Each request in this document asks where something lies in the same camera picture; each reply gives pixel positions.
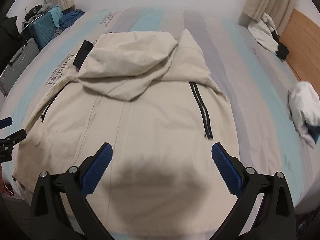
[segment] gray suitcase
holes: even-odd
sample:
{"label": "gray suitcase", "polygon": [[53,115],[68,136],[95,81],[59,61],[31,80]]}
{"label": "gray suitcase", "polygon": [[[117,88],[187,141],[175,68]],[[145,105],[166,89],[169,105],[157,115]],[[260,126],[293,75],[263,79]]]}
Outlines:
{"label": "gray suitcase", "polygon": [[23,45],[10,60],[0,75],[0,90],[6,97],[19,76],[38,55],[39,49],[35,40],[31,38],[27,45]]}

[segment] blue clothing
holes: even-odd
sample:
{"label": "blue clothing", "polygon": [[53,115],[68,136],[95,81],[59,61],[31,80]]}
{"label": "blue clothing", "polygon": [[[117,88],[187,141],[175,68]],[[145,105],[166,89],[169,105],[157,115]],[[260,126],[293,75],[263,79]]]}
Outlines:
{"label": "blue clothing", "polygon": [[75,23],[77,19],[79,19],[84,12],[82,10],[74,10],[73,12],[69,12],[66,15],[62,16],[59,20],[59,29],[64,31],[66,28],[70,27]]}
{"label": "blue clothing", "polygon": [[59,28],[59,20],[60,18],[63,16],[62,14],[62,10],[61,10],[61,6],[57,5],[55,7],[53,7],[52,9],[50,9],[49,11],[52,15],[52,20],[54,22],[54,25]]}
{"label": "blue clothing", "polygon": [[315,143],[317,143],[318,138],[320,136],[320,126],[311,126],[307,124],[307,128],[308,128],[309,134],[311,135]]}

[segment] black cloth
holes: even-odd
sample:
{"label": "black cloth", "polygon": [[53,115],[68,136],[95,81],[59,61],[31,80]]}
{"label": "black cloth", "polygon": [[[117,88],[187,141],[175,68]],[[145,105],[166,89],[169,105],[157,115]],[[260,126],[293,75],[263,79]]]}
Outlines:
{"label": "black cloth", "polygon": [[0,26],[0,73],[25,42],[16,26],[17,16],[6,17]]}
{"label": "black cloth", "polygon": [[93,49],[93,44],[89,41],[84,41],[81,45],[81,48],[79,49],[75,60],[73,61],[73,65],[80,69],[84,60],[86,59],[89,52]]}
{"label": "black cloth", "polygon": [[278,51],[276,53],[277,57],[282,60],[285,60],[285,58],[289,54],[288,48],[279,41],[279,37],[276,34],[276,32],[273,31],[271,34],[272,34],[273,39],[279,44]]}
{"label": "black cloth", "polygon": [[311,126],[307,124],[307,128],[308,128],[309,134],[311,135],[315,143],[317,143],[318,138],[320,136],[320,126]]}
{"label": "black cloth", "polygon": [[26,21],[28,21],[31,17],[38,14],[38,11],[42,8],[42,5],[34,6],[24,17]]}

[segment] striped bed sheet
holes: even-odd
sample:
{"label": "striped bed sheet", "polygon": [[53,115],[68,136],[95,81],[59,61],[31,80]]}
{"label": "striped bed sheet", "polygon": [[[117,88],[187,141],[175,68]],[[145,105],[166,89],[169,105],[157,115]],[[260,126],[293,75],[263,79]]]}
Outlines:
{"label": "striped bed sheet", "polygon": [[[320,203],[317,197],[320,191],[320,146],[312,150],[300,141],[290,120],[287,91],[297,82],[294,74],[286,63],[261,47],[246,28],[194,11],[129,8],[86,12],[72,27],[45,46],[15,83],[0,113],[1,119],[11,116],[13,124],[0,130],[0,138],[26,125],[37,102],[59,78],[64,63],[84,40],[94,41],[104,33],[129,31],[164,31],[178,37],[185,28],[201,47],[212,79],[230,100],[240,161],[263,174],[274,175],[282,171],[297,213],[316,208]],[[13,185],[17,196],[27,199],[22,187],[12,179],[16,150],[12,152],[13,161],[3,163],[4,177]],[[250,229],[260,201],[261,198],[243,232]],[[179,239],[205,240],[213,233],[180,236]],[[116,232],[112,235],[115,239],[141,239]],[[159,239],[177,238],[159,236]]]}

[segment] white cloth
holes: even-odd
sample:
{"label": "white cloth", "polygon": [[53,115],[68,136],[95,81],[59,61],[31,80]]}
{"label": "white cloth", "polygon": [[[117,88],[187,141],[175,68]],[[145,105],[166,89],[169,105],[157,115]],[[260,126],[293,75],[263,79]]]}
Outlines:
{"label": "white cloth", "polygon": [[[161,32],[108,33],[79,73],[74,58],[33,112],[14,177],[33,191],[41,171],[79,166],[108,142],[113,159],[87,196],[108,230],[144,236],[216,230],[236,197],[211,147],[219,141],[237,158],[239,148],[230,103],[191,34],[184,30],[175,40]],[[204,136],[189,82],[197,83],[214,140]]]}
{"label": "white cloth", "polygon": [[261,46],[276,54],[279,44],[273,39],[271,33],[273,31],[277,33],[277,31],[272,18],[268,14],[264,13],[258,22],[252,19],[248,30]]}
{"label": "white cloth", "polygon": [[320,126],[320,101],[318,94],[309,82],[301,81],[289,90],[288,103],[295,129],[308,145],[315,148],[316,143],[308,133],[307,124]]}

